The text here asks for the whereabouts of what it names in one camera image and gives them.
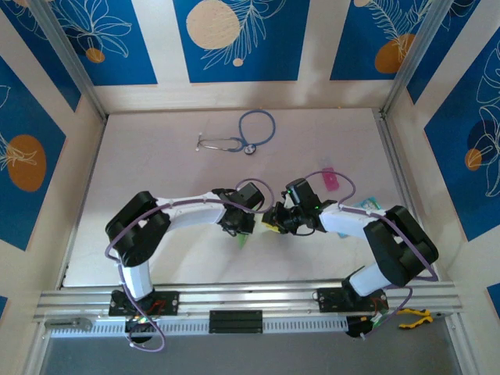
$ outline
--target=yellow pliers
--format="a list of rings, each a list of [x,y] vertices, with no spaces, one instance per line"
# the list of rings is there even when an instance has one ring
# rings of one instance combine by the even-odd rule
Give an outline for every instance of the yellow pliers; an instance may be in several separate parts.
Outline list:
[[[418,326],[421,326],[422,324],[429,324],[434,322],[435,319],[440,319],[440,318],[445,318],[446,316],[450,316],[450,312],[430,312],[430,310],[414,310],[414,309],[401,309],[397,313],[397,315],[404,315],[404,314],[412,314],[412,315],[417,315],[417,316],[422,316],[420,320],[417,320],[415,323],[412,324],[399,324],[399,328],[402,330],[412,330],[413,328],[416,328]]]

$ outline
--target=white line drawing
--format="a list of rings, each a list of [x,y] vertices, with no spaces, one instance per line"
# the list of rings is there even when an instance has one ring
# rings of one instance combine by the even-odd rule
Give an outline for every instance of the white line drawing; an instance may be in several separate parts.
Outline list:
[[[413,42],[416,30],[429,13],[429,8],[435,0],[413,0],[410,9],[405,12],[400,6],[400,0],[353,0],[357,7],[366,7],[372,12],[373,21],[384,31],[390,45],[397,46],[398,61],[406,57]],[[450,29],[452,18],[467,16],[477,0],[455,0],[448,15],[441,23],[446,30]],[[392,70],[398,70],[397,63],[392,64]]]
[[[265,20],[275,16],[287,0],[203,0],[187,15],[191,40],[205,49],[203,70],[219,62],[242,66],[259,40],[266,40]]]
[[[500,194],[500,41],[488,56],[476,101],[482,105],[482,135],[467,152],[466,166],[472,171],[486,166],[485,196],[493,198]]]
[[[93,63],[105,60],[105,51],[128,57],[129,50],[120,37],[129,34],[132,23],[109,16],[108,0],[45,0],[64,29],[75,52]],[[23,0],[3,0],[26,29],[45,39]]]
[[[9,86],[0,85],[0,109],[7,103],[9,92]],[[33,160],[36,154],[36,151],[27,153],[11,146],[0,133],[0,171],[4,170],[9,163],[15,166],[16,162],[28,163],[32,166],[36,166],[37,162]]]

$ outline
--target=green object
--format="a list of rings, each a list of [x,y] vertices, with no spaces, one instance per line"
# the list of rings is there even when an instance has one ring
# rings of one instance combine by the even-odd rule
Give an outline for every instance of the green object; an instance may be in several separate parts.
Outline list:
[[[245,246],[246,241],[248,240],[248,234],[238,233],[236,237],[237,243],[240,245],[240,249],[242,249],[243,246]]]

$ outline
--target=white table surface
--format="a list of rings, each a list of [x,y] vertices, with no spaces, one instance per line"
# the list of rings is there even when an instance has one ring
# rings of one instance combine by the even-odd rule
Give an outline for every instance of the white table surface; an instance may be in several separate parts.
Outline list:
[[[320,159],[327,156],[336,171],[357,185],[348,203],[373,196],[385,209],[401,204],[371,109],[270,110],[276,135],[254,155],[195,151],[200,132],[208,138],[237,137],[244,112],[111,115],[64,285],[118,284],[116,267],[103,255],[109,243],[105,225],[143,190],[156,197],[182,198],[258,177],[279,198],[288,182],[318,170]],[[247,139],[265,138],[268,121],[261,114],[247,117]],[[350,192],[346,182],[339,182],[338,191],[328,192],[321,176],[310,180],[321,200],[339,200]],[[163,243],[150,259],[155,284],[338,278],[373,261],[368,244],[353,237],[292,237],[262,226],[256,226],[243,249],[217,225],[175,230]]]

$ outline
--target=purple cable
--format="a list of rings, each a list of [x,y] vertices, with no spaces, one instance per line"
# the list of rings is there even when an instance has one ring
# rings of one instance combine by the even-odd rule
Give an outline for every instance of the purple cable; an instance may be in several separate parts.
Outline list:
[[[336,175],[338,175],[340,177],[343,177],[344,179],[347,180],[347,182],[349,182],[351,184],[351,186],[352,186],[352,192],[351,192],[351,194],[347,195],[346,197],[343,197],[340,201],[338,201],[338,207],[339,207],[339,209],[341,211],[345,211],[347,213],[357,213],[359,215],[364,215],[364,216],[368,216],[368,217],[374,217],[374,218],[377,218],[377,219],[381,219],[387,225],[389,225],[398,234],[399,237],[401,237],[401,239],[408,245],[408,247],[413,252],[413,254],[415,254],[415,256],[418,258],[418,260],[421,261],[421,263],[425,266],[425,268],[430,272],[430,275],[431,275],[430,277],[414,277],[415,280],[427,280],[427,281],[438,281],[439,280],[438,279],[438,275],[434,272],[434,270],[430,266],[429,262],[422,256],[422,254],[420,254],[420,252],[415,247],[415,245],[405,236],[405,234],[398,228],[398,226],[396,224],[394,224],[392,221],[390,221],[387,217],[385,217],[383,215],[380,215],[378,213],[375,213],[375,212],[368,213],[364,209],[353,209],[353,208],[350,208],[350,207],[341,207],[342,203],[344,203],[348,199],[352,198],[354,196],[354,194],[356,193],[356,186],[355,186],[354,182],[349,177],[345,176],[343,173],[334,172],[333,170],[318,170],[316,172],[312,172],[312,173],[308,174],[304,178],[307,180],[309,177],[314,176],[316,174],[320,174],[320,173],[332,173],[332,174],[336,174]],[[387,289],[394,289],[394,288],[398,288],[398,287],[395,286],[395,285],[387,287]],[[408,296],[405,298],[405,300],[378,327],[376,327],[375,329],[371,330],[368,334],[364,335],[364,338],[369,337],[382,324],[385,324],[387,321],[389,321],[390,319],[392,319],[392,317],[394,315],[396,315],[399,310],[401,310],[403,307],[405,307],[406,303],[410,300],[410,298],[413,295],[413,289],[411,287],[403,287],[403,288],[409,289]]]
[[[239,209],[242,209],[244,211],[246,211],[247,213],[266,213],[268,212],[269,210],[271,210],[274,206],[274,192],[273,192],[273,189],[271,189],[271,186],[269,186],[266,182],[264,182],[263,180],[260,180],[259,178],[245,178],[244,180],[240,181],[237,183],[236,185],[236,190],[244,183],[244,182],[247,182],[247,181],[256,181],[256,182],[259,182],[261,184],[263,184],[267,190],[269,190],[270,194],[271,194],[271,204],[269,205],[269,207],[267,209],[264,209],[264,210],[254,210],[254,209],[247,209],[246,207],[244,207],[243,205],[239,205],[237,203],[233,203],[233,202],[227,202],[227,201],[223,201],[221,199],[201,199],[201,198],[197,198],[197,199],[186,199],[185,201],[177,201],[177,202],[172,202],[172,203],[166,203],[164,205],[159,205],[158,207],[155,207],[154,209],[150,209],[149,211],[143,213],[142,215],[140,215],[137,219],[135,219],[134,221],[132,221],[132,223],[130,223],[129,225],[127,225],[115,238],[113,238],[113,240],[111,242],[109,242],[109,245],[106,247],[106,250],[104,251],[104,255],[106,258],[108,259],[111,259],[113,261],[116,262],[116,264],[118,265],[118,274],[120,275],[120,282],[123,286],[123,290],[125,291],[125,295],[128,297],[128,299],[130,300],[130,303],[135,307],[135,309],[144,317],[148,320],[148,322],[153,326],[153,328],[155,328],[155,330],[159,333],[161,339],[162,339],[162,344],[158,347],[158,348],[153,348],[153,349],[150,349],[150,348],[142,348],[141,346],[138,346],[136,345],[133,341],[132,341],[132,332],[130,332],[127,336],[127,340],[129,341],[130,343],[130,346],[132,348],[136,348],[138,350],[141,350],[143,352],[151,352],[151,353],[156,353],[156,352],[161,352],[165,346],[166,346],[166,339],[165,339],[165,334],[162,332],[161,328],[158,326],[158,324],[156,324],[156,322],[153,320],[153,318],[151,318],[140,306],[139,304],[135,301],[134,297],[132,296],[132,293],[130,292],[130,289],[127,287],[127,283],[125,281],[125,277],[123,275],[123,265],[121,263],[121,260],[120,258],[117,258],[113,255],[110,254],[111,252],[111,249],[116,245],[116,243],[118,243],[119,240],[121,240],[123,238],[123,236],[125,236],[125,234],[128,233],[128,231],[130,229],[132,229],[134,226],[136,226],[137,224],[139,224],[139,222],[141,220],[144,220],[148,217],[150,217],[150,215],[152,215],[153,213],[156,213],[158,212],[159,210],[161,209],[168,209],[168,208],[173,208],[173,207],[177,207],[179,205],[192,205],[192,204],[195,204],[195,203],[217,203],[217,204],[221,204],[221,205],[232,205],[234,207],[237,207]]]

